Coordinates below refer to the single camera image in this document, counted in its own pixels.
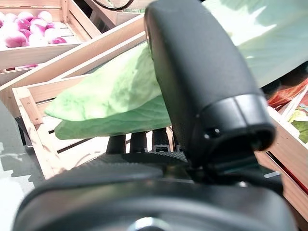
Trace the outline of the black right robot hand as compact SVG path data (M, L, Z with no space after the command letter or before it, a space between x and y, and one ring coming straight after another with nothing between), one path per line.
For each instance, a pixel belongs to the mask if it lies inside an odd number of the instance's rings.
M276 129L238 49L197 0L146 8L154 69L186 160L98 158L35 188L15 231L295 231L278 172L259 165Z

